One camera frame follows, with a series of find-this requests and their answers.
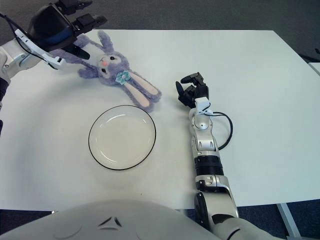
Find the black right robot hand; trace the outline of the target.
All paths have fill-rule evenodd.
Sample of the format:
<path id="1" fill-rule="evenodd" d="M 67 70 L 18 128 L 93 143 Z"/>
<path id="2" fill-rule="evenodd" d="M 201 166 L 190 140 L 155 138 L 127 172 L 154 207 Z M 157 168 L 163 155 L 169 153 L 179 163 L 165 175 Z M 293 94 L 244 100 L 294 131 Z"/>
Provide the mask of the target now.
<path id="1" fill-rule="evenodd" d="M 183 89 L 182 84 L 191 85 Z M 196 99 L 206 97 L 209 99 L 209 89 L 204 83 L 204 78 L 199 72 L 188 75 L 175 82 L 176 90 L 178 92 L 178 100 L 191 109 L 196 107 Z"/>

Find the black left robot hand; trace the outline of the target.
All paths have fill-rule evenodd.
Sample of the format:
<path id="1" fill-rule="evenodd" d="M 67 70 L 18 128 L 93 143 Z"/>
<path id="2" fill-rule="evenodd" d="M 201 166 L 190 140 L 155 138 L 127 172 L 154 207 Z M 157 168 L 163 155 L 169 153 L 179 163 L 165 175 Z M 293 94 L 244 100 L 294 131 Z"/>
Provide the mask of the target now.
<path id="1" fill-rule="evenodd" d="M 31 19 L 27 35 L 40 48 L 47 52 L 62 49 L 84 60 L 89 53 L 81 50 L 74 42 L 85 34 L 107 22 L 103 15 L 87 13 L 71 22 L 66 16 L 76 13 L 92 4 L 91 0 L 58 0 L 42 7 Z"/>

